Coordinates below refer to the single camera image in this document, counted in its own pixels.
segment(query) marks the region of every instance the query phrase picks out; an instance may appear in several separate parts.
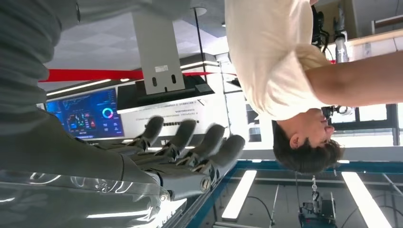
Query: man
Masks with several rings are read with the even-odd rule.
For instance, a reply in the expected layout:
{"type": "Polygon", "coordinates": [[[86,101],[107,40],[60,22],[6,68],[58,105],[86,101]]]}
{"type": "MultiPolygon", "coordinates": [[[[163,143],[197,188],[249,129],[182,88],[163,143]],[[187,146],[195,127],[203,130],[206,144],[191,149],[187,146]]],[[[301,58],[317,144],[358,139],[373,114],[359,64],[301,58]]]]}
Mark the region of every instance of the man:
{"type": "Polygon", "coordinates": [[[320,110],[332,104],[403,102],[403,53],[331,65],[311,45],[309,0],[226,0],[231,61],[252,108],[277,121],[274,154],[287,168],[315,173],[343,152],[320,110]]]}

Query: dark hair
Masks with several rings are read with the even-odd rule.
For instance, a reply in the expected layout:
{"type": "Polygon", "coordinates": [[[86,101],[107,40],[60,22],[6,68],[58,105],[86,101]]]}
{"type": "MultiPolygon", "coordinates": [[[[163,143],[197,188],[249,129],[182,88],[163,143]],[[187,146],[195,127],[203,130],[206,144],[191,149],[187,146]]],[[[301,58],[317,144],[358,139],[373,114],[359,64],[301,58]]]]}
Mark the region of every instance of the dark hair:
{"type": "Polygon", "coordinates": [[[273,151],[277,160],[286,168],[300,173],[318,173],[337,163],[343,156],[340,145],[330,140],[324,147],[313,148],[308,138],[296,149],[290,147],[285,131],[276,124],[273,151]]]}

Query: pie chart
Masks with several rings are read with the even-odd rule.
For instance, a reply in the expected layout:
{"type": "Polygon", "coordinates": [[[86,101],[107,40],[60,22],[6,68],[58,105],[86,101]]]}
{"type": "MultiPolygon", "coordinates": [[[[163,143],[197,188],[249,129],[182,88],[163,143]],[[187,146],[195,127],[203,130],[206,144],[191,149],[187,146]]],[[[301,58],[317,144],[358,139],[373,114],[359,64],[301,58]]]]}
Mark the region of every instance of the pie chart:
{"type": "Polygon", "coordinates": [[[113,110],[111,108],[104,108],[102,110],[102,115],[106,118],[106,119],[110,119],[113,117],[113,110]]]}

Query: person's arm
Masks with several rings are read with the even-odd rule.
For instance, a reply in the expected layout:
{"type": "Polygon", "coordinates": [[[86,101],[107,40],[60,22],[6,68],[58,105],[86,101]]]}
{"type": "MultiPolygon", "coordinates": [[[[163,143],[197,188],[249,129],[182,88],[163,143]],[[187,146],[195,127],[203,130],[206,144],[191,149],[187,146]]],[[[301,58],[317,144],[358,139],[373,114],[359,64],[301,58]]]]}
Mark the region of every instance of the person's arm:
{"type": "Polygon", "coordinates": [[[403,51],[306,71],[325,104],[365,106],[403,102],[403,51]]]}

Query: pole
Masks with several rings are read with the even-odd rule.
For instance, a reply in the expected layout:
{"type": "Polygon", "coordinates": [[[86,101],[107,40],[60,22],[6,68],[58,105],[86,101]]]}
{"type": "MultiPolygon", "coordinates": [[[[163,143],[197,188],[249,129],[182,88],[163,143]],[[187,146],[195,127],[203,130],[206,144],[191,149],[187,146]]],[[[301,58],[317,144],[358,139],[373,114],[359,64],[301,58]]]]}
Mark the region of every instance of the pole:
{"type": "Polygon", "coordinates": [[[276,195],[274,196],[274,203],[273,203],[273,211],[271,212],[271,222],[270,222],[270,228],[272,228],[272,226],[274,225],[274,208],[276,206],[276,201],[277,201],[277,194],[278,194],[278,188],[280,187],[280,185],[277,185],[277,190],[276,190],[276,195]]]}
{"type": "Polygon", "coordinates": [[[202,46],[202,38],[200,37],[200,28],[199,28],[199,19],[197,19],[197,12],[196,12],[196,8],[193,8],[194,11],[194,18],[196,19],[196,28],[197,28],[197,37],[199,39],[199,48],[200,48],[200,54],[201,54],[201,60],[203,62],[203,72],[206,72],[206,66],[204,64],[204,52],[203,52],[203,46],[202,46]]]}
{"type": "Polygon", "coordinates": [[[382,174],[386,180],[391,184],[391,186],[396,190],[396,192],[398,192],[402,197],[403,197],[403,193],[402,191],[400,191],[400,189],[389,179],[389,177],[386,174],[382,174]]]}

